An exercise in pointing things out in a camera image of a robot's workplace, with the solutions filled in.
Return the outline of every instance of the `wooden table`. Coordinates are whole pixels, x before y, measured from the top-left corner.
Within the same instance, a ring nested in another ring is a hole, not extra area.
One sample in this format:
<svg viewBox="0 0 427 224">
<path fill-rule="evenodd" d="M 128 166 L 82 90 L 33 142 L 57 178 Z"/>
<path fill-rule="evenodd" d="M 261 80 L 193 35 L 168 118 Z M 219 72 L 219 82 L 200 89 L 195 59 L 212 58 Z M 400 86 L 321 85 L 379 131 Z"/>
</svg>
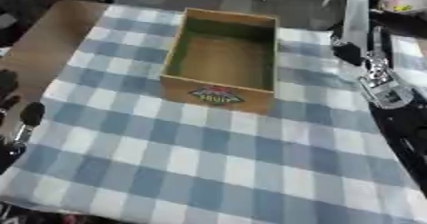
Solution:
<svg viewBox="0 0 427 224">
<path fill-rule="evenodd" d="M 31 101 L 38 101 L 104 10 L 105 4 L 65 0 L 56 4 L 1 60 L 0 68 L 19 74 L 23 101 L 10 112 L 0 132 L 9 132 Z M 427 55 L 427 41 L 419 44 Z"/>
</svg>

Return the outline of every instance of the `wooden box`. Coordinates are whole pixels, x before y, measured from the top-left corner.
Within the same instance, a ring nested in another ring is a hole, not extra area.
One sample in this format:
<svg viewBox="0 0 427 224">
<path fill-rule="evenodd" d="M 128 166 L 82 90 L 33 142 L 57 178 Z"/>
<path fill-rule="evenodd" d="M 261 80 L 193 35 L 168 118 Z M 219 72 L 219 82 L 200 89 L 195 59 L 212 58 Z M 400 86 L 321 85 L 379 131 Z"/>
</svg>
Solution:
<svg viewBox="0 0 427 224">
<path fill-rule="evenodd" d="M 277 19 L 186 9 L 160 81 L 166 99 L 266 112 L 275 90 Z"/>
</svg>

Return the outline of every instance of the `silver metal part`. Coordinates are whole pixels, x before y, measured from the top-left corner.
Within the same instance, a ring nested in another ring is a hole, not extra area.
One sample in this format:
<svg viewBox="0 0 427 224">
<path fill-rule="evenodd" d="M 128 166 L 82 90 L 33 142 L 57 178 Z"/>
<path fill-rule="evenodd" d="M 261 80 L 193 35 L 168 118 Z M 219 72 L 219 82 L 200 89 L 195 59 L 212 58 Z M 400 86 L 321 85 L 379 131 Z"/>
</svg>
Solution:
<svg viewBox="0 0 427 224">
<path fill-rule="evenodd" d="M 34 127 L 28 125 L 21 125 L 14 136 L 12 137 L 13 144 L 26 144 L 30 141 L 32 130 Z"/>
<path fill-rule="evenodd" d="M 414 99 L 413 88 L 389 68 L 389 61 L 381 47 L 381 27 L 374 28 L 374 50 L 365 60 L 370 68 L 359 77 L 363 96 L 382 109 L 403 107 Z"/>
</svg>

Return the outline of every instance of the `box label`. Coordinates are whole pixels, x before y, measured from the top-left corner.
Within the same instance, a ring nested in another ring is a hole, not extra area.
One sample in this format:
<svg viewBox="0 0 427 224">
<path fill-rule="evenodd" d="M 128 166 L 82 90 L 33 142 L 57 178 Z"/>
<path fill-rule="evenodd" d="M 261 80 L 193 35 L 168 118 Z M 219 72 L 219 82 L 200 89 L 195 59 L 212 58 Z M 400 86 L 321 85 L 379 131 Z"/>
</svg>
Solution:
<svg viewBox="0 0 427 224">
<path fill-rule="evenodd" d="M 229 89 L 219 86 L 204 87 L 191 91 L 189 94 L 197 97 L 203 102 L 217 106 L 244 102 L 242 98 L 233 94 Z"/>
</svg>

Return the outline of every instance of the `blue and white checkered tablecloth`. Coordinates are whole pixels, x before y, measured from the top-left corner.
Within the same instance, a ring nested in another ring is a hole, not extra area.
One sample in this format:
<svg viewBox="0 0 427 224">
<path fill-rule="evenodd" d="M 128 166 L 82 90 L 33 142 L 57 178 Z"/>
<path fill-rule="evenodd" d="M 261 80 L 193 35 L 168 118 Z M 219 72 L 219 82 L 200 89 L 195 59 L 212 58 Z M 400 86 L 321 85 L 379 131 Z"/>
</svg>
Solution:
<svg viewBox="0 0 427 224">
<path fill-rule="evenodd" d="M 427 201 L 356 87 L 336 76 L 325 32 L 281 29 L 267 115 L 161 98 L 181 13 L 111 6 L 43 96 L 28 152 L 0 199 L 135 223 L 427 223 Z M 396 70 L 427 88 L 414 39 Z"/>
</svg>

